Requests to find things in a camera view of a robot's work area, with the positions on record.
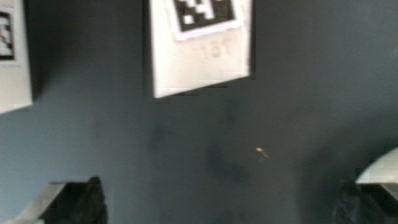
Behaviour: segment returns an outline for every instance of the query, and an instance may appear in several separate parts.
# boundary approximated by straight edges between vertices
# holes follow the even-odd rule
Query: white paper sign
[[[0,113],[30,104],[23,1],[0,0]]]
[[[154,97],[248,76],[252,0],[151,0]]]

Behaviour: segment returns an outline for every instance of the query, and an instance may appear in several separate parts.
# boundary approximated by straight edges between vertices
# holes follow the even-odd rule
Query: small mark on wall
[[[206,150],[206,168],[222,182],[245,183],[248,181],[248,171],[239,164],[225,161],[224,150],[218,146],[209,146]]]

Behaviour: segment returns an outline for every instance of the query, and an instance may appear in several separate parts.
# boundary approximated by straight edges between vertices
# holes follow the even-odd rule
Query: dark gray wall
[[[26,9],[37,100],[0,116],[0,218],[99,175],[112,224],[330,223],[339,183],[398,143],[398,1],[257,1],[252,78],[160,101],[142,1]]]

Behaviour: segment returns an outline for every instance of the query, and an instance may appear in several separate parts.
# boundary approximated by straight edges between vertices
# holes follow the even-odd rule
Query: black object
[[[197,12],[197,6],[199,6],[197,3],[195,7],[188,7],[186,1],[174,0],[179,29],[183,32],[236,20],[232,0],[222,0],[222,1],[211,0],[209,3],[211,3],[209,8],[213,9],[215,13],[213,19],[206,19],[204,13]],[[193,18],[192,24],[184,23],[183,19],[184,16],[192,16]]]
[[[106,224],[108,212],[101,180],[67,183],[39,217],[46,224]]]
[[[334,210],[335,224],[398,224],[396,188],[396,184],[343,184]]]
[[[1,55],[0,54],[0,61],[9,61],[14,60],[14,43],[12,43],[12,26],[10,26],[10,14],[5,12],[0,12],[0,19],[3,19],[5,21],[9,21],[9,25],[1,25],[0,24],[0,43],[7,46],[7,49],[10,50],[10,55]],[[9,32],[10,35],[10,40],[7,41],[5,38],[5,33]]]

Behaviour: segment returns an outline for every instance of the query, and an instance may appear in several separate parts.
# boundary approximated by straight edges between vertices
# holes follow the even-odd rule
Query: qr code
[[[243,25],[238,0],[170,0],[177,40],[222,32]]]
[[[14,60],[12,13],[0,8],[0,62]]]

